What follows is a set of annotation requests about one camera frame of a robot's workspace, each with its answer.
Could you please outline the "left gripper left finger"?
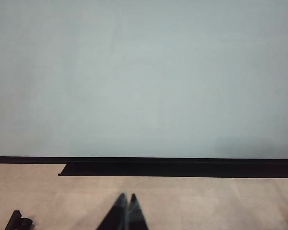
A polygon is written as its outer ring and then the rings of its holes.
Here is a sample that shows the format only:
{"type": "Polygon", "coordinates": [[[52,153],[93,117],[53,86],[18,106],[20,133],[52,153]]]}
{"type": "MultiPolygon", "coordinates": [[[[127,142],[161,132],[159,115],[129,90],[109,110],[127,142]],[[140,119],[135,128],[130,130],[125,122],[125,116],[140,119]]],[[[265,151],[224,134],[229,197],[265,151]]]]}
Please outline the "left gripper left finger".
{"type": "Polygon", "coordinates": [[[105,215],[97,230],[123,230],[125,228],[127,197],[121,193],[105,215]]]}

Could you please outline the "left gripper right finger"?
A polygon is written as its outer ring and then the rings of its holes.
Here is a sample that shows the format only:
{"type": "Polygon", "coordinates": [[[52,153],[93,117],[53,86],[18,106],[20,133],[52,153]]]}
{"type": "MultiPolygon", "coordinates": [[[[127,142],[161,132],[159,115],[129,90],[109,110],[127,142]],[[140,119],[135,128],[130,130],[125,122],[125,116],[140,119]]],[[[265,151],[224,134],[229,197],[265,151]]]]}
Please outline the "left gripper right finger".
{"type": "Polygon", "coordinates": [[[128,229],[148,230],[144,214],[135,194],[132,194],[128,207],[128,229]]]}

